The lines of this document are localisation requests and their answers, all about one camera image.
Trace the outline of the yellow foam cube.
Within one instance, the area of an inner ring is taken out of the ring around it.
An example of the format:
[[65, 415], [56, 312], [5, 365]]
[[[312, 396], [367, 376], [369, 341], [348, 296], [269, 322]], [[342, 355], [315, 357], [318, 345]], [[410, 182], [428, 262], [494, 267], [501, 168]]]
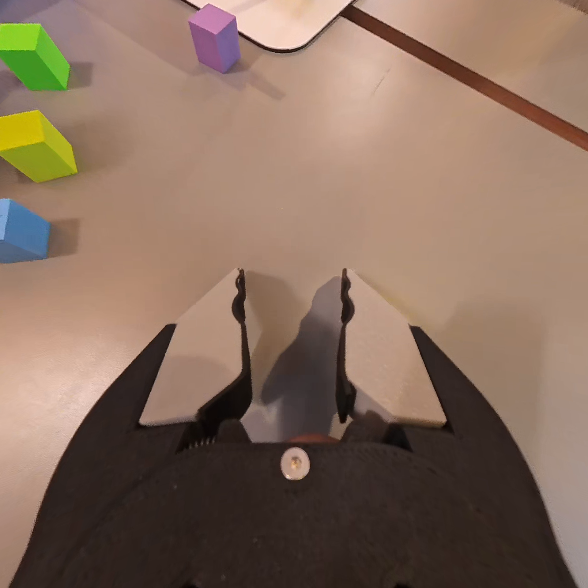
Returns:
[[1, 117], [1, 158], [36, 183], [77, 174], [71, 144], [39, 110]]

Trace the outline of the blue foam cube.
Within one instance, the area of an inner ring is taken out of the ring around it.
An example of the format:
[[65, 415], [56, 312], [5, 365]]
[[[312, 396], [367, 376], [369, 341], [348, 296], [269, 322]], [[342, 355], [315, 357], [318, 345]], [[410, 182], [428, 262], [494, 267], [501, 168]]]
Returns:
[[48, 258], [51, 223], [18, 202], [1, 199], [1, 263]]

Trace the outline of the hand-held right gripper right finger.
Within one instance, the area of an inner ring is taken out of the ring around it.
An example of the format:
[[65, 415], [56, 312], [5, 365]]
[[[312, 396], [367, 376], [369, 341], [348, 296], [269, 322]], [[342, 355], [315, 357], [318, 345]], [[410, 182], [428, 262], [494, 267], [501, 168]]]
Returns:
[[341, 276], [336, 409], [341, 423], [376, 413], [386, 423], [445, 425], [405, 316], [353, 270]]

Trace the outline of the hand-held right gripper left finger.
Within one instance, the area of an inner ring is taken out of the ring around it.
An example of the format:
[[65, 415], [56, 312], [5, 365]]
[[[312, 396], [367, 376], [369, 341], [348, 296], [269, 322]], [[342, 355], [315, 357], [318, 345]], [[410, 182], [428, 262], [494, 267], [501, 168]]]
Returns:
[[180, 316], [140, 425], [211, 422], [231, 394], [243, 416], [252, 400], [245, 299], [245, 272], [236, 268]]

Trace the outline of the purple foam cube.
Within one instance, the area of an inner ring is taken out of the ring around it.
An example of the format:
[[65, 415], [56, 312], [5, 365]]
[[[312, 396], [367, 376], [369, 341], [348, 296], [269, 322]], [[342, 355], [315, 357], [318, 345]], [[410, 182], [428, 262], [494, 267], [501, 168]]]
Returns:
[[206, 4], [188, 20], [198, 61], [225, 74], [241, 57], [236, 17]]

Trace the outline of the white document stand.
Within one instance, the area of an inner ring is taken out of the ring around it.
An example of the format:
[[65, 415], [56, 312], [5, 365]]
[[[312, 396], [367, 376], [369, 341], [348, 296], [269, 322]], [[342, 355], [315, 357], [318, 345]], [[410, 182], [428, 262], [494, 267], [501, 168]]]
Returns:
[[310, 45], [354, 1], [185, 1], [206, 4], [236, 17], [239, 33], [274, 53], [292, 53]]

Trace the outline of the green foam cube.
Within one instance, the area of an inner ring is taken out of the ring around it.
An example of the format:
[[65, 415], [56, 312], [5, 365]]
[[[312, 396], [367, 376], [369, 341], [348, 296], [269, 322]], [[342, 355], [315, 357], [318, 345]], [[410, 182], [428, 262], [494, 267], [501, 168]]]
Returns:
[[1, 61], [30, 91], [66, 91], [70, 63], [40, 24], [1, 24]]

